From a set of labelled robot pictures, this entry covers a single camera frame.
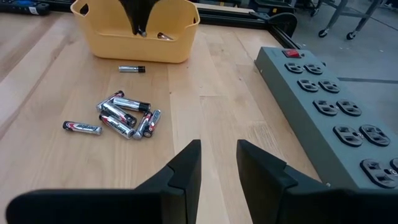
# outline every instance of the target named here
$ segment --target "yellow basket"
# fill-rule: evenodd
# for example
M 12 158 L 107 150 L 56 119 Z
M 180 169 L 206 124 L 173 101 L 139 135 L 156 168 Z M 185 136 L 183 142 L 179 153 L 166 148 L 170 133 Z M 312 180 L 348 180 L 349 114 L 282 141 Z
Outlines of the yellow basket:
M 88 12 L 81 9 L 87 4 Z M 134 35 L 119 0 L 77 0 L 72 4 L 92 53 L 98 57 L 180 63 L 189 58 L 200 22 L 198 9 L 186 0 L 160 0 L 150 12 L 147 37 Z M 173 40 L 158 39 L 163 32 Z

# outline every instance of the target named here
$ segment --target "concrete floor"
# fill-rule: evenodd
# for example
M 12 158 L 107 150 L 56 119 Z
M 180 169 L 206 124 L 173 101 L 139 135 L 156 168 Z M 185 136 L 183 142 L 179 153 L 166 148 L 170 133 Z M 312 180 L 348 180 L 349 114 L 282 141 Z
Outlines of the concrete floor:
M 365 11 L 369 4 L 368 0 L 355 0 L 348 5 Z M 294 41 L 326 62 L 353 95 L 398 134 L 398 12 L 377 9 L 374 19 L 354 40 L 346 40 L 346 35 L 354 30 L 359 18 L 341 16 L 328 35 L 319 38 L 318 32 L 333 13 L 327 5 L 313 18 L 309 12 L 298 11 Z

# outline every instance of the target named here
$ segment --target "red power switch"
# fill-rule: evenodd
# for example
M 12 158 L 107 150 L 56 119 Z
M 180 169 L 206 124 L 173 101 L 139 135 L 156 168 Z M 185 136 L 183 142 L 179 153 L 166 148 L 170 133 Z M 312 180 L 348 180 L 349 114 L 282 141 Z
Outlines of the red power switch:
M 282 52 L 286 57 L 301 58 L 300 53 L 294 49 L 283 50 Z

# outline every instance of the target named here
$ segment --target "wooden tabletop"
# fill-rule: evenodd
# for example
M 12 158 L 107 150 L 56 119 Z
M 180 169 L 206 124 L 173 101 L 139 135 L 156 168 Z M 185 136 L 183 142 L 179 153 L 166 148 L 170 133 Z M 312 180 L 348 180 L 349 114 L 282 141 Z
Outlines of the wooden tabletop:
M 280 47 L 267 31 L 200 25 L 191 57 L 166 64 L 93 56 L 72 14 L 0 14 L 0 30 L 0 213 L 32 189 L 134 188 L 192 139 L 202 145 L 197 223 L 251 223 L 237 139 L 318 179 L 253 64 L 261 46 Z M 162 110 L 153 138 L 126 140 L 98 119 L 96 104 L 118 90 Z M 65 120 L 104 131 L 71 133 Z

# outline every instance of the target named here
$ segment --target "battery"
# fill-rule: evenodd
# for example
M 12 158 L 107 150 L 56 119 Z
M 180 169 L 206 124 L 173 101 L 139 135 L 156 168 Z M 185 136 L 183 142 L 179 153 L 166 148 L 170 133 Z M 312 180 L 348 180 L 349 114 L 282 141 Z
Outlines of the battery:
M 137 118 L 133 115 L 124 112 L 120 107 L 114 105 L 111 102 L 105 102 L 102 105 L 102 110 L 108 112 L 110 115 L 114 116 L 116 119 L 120 120 L 124 124 L 134 127 L 137 123 Z
M 115 97 L 113 104 L 127 110 L 146 112 L 150 111 L 150 103 L 143 103 L 140 101 L 129 100 L 123 97 Z
M 152 117 L 149 120 L 149 124 L 147 128 L 144 131 L 144 136 L 147 138 L 152 137 L 153 132 L 155 131 L 156 125 L 159 122 L 160 119 L 160 110 L 155 110 Z
M 134 128 L 131 128 L 120 120 L 111 116 L 108 112 L 102 111 L 99 115 L 99 119 L 102 120 L 106 125 L 123 135 L 126 139 L 131 139 L 131 136 L 136 132 Z
M 152 116 L 152 113 L 150 111 L 147 111 L 144 113 L 144 116 L 142 117 L 141 122 L 139 123 L 139 126 L 137 127 L 136 133 L 134 133 L 134 135 L 132 136 L 135 140 L 142 139 L 142 135 L 144 134 L 144 131 L 149 124 L 149 120 L 150 120 L 151 116 Z
M 119 66 L 119 72 L 135 72 L 135 73 L 145 73 L 145 66 Z
M 113 95 L 110 96 L 110 97 L 108 97 L 106 100 L 102 101 L 101 103 L 98 103 L 98 105 L 97 105 L 97 107 L 96 107 L 96 108 L 97 108 L 97 111 L 98 111 L 98 112 L 101 112 L 101 111 L 102 111 L 102 105 L 103 105 L 104 103 L 106 103 L 106 102 L 112 101 L 113 98 L 115 98 L 115 97 L 117 97 L 117 96 L 124 97 L 123 91 L 119 90 L 119 91 L 117 91 L 116 93 L 113 93 Z
M 164 39 L 164 40 L 173 40 L 173 38 L 167 36 L 166 34 L 164 34 L 164 33 L 162 33 L 162 32 L 159 32 L 159 33 L 157 34 L 157 38 L 158 38 L 158 39 Z
M 100 135 L 102 133 L 102 127 L 100 126 L 77 123 L 73 121 L 65 121 L 62 127 L 68 131 L 77 131 L 81 133 L 97 134 L 97 135 Z

